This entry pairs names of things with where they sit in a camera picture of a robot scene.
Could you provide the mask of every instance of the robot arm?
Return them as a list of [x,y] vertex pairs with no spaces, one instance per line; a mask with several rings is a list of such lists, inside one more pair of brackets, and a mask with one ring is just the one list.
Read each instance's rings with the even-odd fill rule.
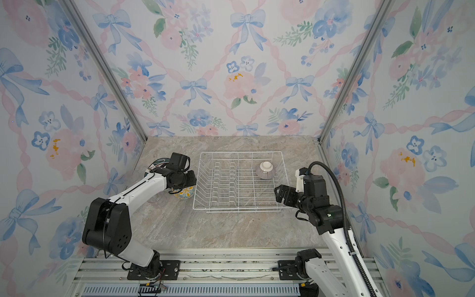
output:
[[[314,164],[329,171],[341,199],[341,207],[331,205],[327,195],[325,180],[321,175],[310,173]],[[297,273],[303,278],[311,278],[320,287],[325,296],[371,296],[382,297],[378,292],[368,268],[363,262],[360,251],[353,237],[353,232],[346,221],[344,198],[341,188],[333,172],[323,163],[314,162],[309,168],[301,168],[295,172],[297,184],[295,188],[280,185],[275,188],[277,202],[298,208],[299,213],[308,215],[308,220],[317,228],[335,258],[343,277],[345,286],[327,268],[322,256],[314,249],[297,253],[295,266]]]
[[127,190],[107,200],[97,198],[92,201],[84,227],[83,242],[131,262],[131,269],[138,270],[146,278],[157,277],[161,271],[160,255],[133,238],[130,219],[153,195],[167,188],[179,192],[196,185],[194,172],[186,172],[189,167],[189,157],[173,153],[165,167],[154,168]]

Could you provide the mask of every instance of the dish rack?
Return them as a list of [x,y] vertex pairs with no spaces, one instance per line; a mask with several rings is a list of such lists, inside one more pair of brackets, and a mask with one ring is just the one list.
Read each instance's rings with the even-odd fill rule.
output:
[[[256,167],[270,161],[276,171],[270,180]],[[207,212],[270,212],[285,208],[276,202],[274,188],[289,184],[282,152],[202,152],[199,156],[194,210]]]

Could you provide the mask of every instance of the white wire dish rack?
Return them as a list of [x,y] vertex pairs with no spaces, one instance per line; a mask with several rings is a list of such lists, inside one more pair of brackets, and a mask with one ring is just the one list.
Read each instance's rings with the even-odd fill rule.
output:
[[[276,169],[270,180],[256,167],[270,161]],[[199,157],[194,210],[207,212],[269,212],[285,206],[276,202],[274,188],[289,184],[282,152],[202,152]]]

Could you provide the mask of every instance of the gray marble surface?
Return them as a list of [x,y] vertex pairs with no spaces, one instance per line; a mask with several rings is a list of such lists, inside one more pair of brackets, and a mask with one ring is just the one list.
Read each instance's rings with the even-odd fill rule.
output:
[[[140,156],[132,180],[143,178],[156,159],[172,152],[191,158],[190,169],[198,171],[201,152],[282,151],[290,185],[295,187],[295,170],[320,161],[309,136],[216,136],[151,137]],[[323,175],[314,167],[314,174]],[[328,187],[331,204],[337,204]],[[132,217],[135,239],[152,249],[176,248],[306,248],[325,247],[315,227],[295,219],[295,209],[281,212],[206,213],[193,210],[193,197],[179,200],[158,194],[155,203],[145,203]]]

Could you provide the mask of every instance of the floral wallpaper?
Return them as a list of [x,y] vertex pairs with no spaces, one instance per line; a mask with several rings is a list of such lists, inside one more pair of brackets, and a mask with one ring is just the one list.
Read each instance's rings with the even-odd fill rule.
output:
[[396,0],[326,143],[393,297],[475,296],[474,10]]
[[149,136],[318,136],[379,4],[76,1]]
[[60,5],[0,2],[0,295],[63,296],[88,205],[125,187],[139,139]]

